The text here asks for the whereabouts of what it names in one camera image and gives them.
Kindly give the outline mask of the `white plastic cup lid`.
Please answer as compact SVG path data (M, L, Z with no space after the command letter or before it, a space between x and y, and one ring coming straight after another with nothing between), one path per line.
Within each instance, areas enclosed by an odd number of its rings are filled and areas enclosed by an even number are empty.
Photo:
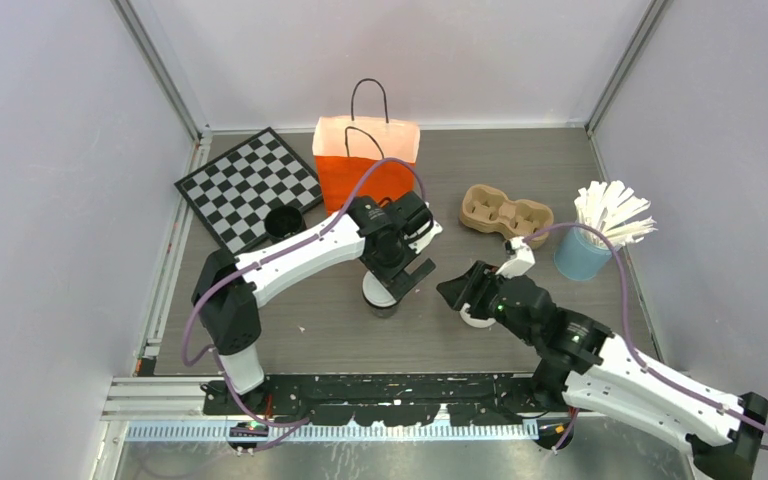
M393 295L370 271L367 271L363 277L362 294L369 305L378 309L392 308L398 304Z

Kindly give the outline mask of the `dark translucent coffee cup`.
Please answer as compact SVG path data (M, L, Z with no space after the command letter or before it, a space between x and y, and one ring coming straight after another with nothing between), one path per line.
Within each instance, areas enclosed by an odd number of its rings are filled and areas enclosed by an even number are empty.
M388 306L378 306L374 304L369 304L370 311L377 317L381 319L391 318L393 317L396 312L398 311L399 304L394 303L392 305Z

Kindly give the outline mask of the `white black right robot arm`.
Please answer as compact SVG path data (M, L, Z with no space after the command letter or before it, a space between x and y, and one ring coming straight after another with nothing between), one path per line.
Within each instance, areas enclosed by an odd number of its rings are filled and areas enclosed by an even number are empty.
M506 278L477 261L437 286L468 318L492 320L536 351L530 395L544 410L565 405L609 416L691 456L712 479L750 479L768 400L719 392L637 350L606 325L557 305L526 275Z

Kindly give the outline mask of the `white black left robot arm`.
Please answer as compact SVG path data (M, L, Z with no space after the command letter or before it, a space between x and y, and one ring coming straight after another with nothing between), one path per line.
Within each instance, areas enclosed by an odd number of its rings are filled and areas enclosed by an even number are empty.
M259 251L235 258L211 254L193 293L194 316L208 332L228 384L228 400L240 412L258 412L267 398L256 342L259 310L278 294L334 265L360 261L364 301L390 312L435 268L427 259L408 269L443 231L415 192L379 204L369 196L318 225Z

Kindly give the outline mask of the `white lid stack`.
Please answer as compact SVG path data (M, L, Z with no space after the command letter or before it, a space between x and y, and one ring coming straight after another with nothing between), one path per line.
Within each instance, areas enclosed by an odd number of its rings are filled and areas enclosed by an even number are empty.
M468 326L476 329L487 329L492 327L496 320L493 318L475 318L471 315L470 312L470 305L465 304L460 310L459 310L460 318L464 323L466 323Z

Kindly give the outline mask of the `cardboard cup carrier tray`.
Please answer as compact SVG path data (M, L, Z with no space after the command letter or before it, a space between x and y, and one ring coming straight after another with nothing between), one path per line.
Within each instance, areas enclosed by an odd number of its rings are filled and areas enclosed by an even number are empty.
M528 237L554 224L554 213L545 204L528 199L510 199L505 192L472 185L461 201L460 222L481 233L499 233L506 240Z

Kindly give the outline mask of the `blue cup holder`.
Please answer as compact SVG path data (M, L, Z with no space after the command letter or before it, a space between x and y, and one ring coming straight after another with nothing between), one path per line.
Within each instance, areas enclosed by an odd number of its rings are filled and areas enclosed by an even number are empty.
M554 253L554 264L564 277L574 281L593 279L612 259L612 253L589 241L586 230L570 227Z

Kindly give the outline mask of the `orange paper bag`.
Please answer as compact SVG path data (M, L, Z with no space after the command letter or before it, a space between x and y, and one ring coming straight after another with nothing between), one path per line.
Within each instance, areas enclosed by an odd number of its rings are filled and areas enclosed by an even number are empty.
M380 89L383 116L355 114L356 94L365 82ZM378 80L363 78L355 84L349 111L348 115L320 117L314 129L312 153L327 215L344 205L358 181L376 162L396 158L413 166L418 156L419 125L391 119L386 90ZM370 196L377 202L396 200L413 190L415 183L406 167L388 163L367 178L357 196Z

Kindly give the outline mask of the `black cup stack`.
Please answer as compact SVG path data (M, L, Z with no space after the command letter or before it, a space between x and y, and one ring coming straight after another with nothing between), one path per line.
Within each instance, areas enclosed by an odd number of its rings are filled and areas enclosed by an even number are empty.
M263 225L272 244L280 243L307 229L302 212L291 205L272 209L264 218Z

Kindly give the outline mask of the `black white chessboard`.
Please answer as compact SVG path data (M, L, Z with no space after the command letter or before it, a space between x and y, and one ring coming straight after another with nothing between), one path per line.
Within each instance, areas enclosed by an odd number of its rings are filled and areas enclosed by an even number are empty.
M276 207L305 213L323 202L315 170L267 127L175 183L212 238L232 254L267 239Z

